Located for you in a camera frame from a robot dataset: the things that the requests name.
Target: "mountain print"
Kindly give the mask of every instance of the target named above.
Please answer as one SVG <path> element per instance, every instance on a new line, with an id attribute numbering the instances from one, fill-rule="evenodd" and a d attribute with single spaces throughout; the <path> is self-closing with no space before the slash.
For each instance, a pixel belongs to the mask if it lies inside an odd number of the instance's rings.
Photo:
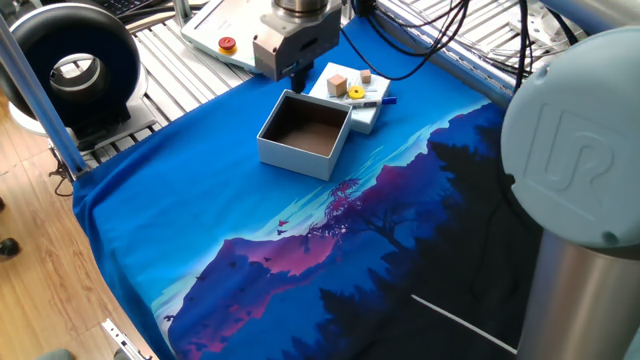
<path id="1" fill-rule="evenodd" d="M 162 314 L 177 357 L 514 359 L 413 297 L 517 347 L 541 230 L 502 175 L 503 115 L 454 117 L 403 150 L 406 164 L 299 209 L 304 227 L 281 219 L 273 237 L 225 240 Z"/>

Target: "marker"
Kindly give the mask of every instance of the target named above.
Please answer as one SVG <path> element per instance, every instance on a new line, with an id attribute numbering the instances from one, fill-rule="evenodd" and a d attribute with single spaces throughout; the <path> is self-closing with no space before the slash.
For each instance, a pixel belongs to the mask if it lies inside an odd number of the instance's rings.
<path id="1" fill-rule="evenodd" d="M 341 103 L 345 105 L 351 105 L 354 107 L 378 107 L 380 105 L 393 105 L 397 103 L 395 97 L 388 97 L 382 99 L 359 99 L 359 100 L 344 100 Z"/>

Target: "black ring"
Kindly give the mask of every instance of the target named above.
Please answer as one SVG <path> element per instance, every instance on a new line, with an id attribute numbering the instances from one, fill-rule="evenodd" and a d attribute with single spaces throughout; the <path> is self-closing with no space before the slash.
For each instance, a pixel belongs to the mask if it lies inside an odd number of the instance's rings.
<path id="1" fill-rule="evenodd" d="M 124 107 L 138 82 L 140 56 L 120 21 L 99 8 L 71 3 L 45 7 L 27 16 L 12 30 L 13 36 L 65 126 L 74 128 L 96 115 Z M 51 85 L 54 66 L 74 54 L 92 55 L 104 65 L 107 76 L 99 96 L 69 101 L 68 95 Z M 0 86 L 13 105 L 34 117 L 4 66 L 0 67 Z"/>

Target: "wooden cube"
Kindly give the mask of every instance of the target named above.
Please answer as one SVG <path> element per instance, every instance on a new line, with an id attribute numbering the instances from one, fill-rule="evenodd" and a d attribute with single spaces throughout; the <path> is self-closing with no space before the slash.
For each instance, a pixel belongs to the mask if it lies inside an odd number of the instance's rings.
<path id="1" fill-rule="evenodd" d="M 360 71 L 360 79 L 363 84 L 371 84 L 371 70 Z"/>
<path id="2" fill-rule="evenodd" d="M 333 96 L 342 96 L 347 93 L 347 79 L 336 74 L 327 79 L 327 90 Z"/>

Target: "wooden floor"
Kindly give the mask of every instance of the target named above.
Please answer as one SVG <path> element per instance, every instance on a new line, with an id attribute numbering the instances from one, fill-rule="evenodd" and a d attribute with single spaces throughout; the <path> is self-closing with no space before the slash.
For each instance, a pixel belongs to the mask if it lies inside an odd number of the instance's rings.
<path id="1" fill-rule="evenodd" d="M 0 239 L 22 246 L 0 262 L 0 359 L 32 360 L 67 348 L 77 359 L 111 359 L 118 345 L 102 329 L 106 318 L 151 355 L 104 283 L 71 198 L 54 195 L 59 178 L 47 141 L 8 117 L 0 94 Z M 62 191 L 71 191 L 65 184 Z"/>

